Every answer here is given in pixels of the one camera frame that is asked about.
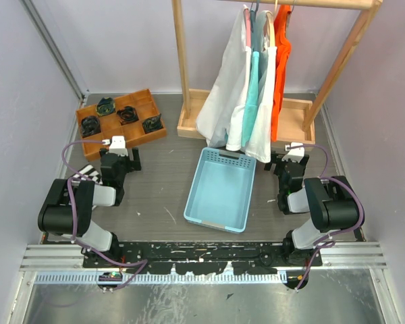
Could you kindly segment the white t shirt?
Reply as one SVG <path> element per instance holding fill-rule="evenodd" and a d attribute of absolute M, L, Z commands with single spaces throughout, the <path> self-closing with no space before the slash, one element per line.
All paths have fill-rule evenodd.
<path fill-rule="evenodd" d="M 265 49 L 263 27 L 265 11 L 256 16 L 256 47 L 259 56 L 259 97 L 256 120 L 245 153 L 262 163 L 271 160 L 271 114 L 275 86 L 275 61 L 277 47 Z"/>

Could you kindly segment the orange t shirt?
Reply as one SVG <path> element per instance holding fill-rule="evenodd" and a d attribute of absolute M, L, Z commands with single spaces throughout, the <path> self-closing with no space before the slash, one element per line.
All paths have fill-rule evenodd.
<path fill-rule="evenodd" d="M 273 108 L 271 114 L 271 141 L 277 140 L 279 114 L 284 99 L 284 86 L 286 82 L 286 67 L 292 50 L 290 41 L 286 36 L 292 8 L 290 5 L 280 5 L 273 23 L 275 30 L 275 45 L 277 47 L 275 61 L 275 86 L 273 92 Z"/>

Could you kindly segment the beige wooden hanger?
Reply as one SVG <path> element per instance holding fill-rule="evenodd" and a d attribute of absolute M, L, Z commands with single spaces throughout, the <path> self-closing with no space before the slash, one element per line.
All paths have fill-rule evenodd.
<path fill-rule="evenodd" d="M 271 11 L 265 11 L 265 25 L 263 27 L 264 39 L 265 39 L 265 49 L 275 46 L 275 27 L 274 21 L 278 13 L 278 0 L 275 0 L 273 9 Z"/>

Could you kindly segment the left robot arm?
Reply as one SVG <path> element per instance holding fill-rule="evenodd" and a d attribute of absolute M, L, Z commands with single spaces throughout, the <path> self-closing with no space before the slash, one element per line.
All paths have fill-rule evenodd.
<path fill-rule="evenodd" d="M 104 266 L 115 267 L 124 256 L 123 248 L 113 232 L 92 220 L 92 208 L 119 206 L 127 174 L 141 169 L 137 148 L 131 155 L 101 149 L 101 181 L 84 180 L 81 175 L 54 180 L 38 214 L 39 230 L 81 243 Z"/>

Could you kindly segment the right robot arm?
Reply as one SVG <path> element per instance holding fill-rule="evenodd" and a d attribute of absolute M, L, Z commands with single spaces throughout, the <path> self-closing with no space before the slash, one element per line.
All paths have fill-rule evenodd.
<path fill-rule="evenodd" d="M 278 179 L 277 205 L 285 215 L 309 213 L 300 227 L 290 230 L 279 250 L 262 249 L 264 265 L 281 261 L 296 266 L 308 264 L 311 254 L 329 239 L 331 234 L 350 231 L 358 242 L 364 242 L 362 225 L 365 212 L 356 202 L 355 193 L 343 175 L 330 179 L 305 178 L 309 156 L 304 153 L 271 153 L 264 170 L 274 169 Z"/>

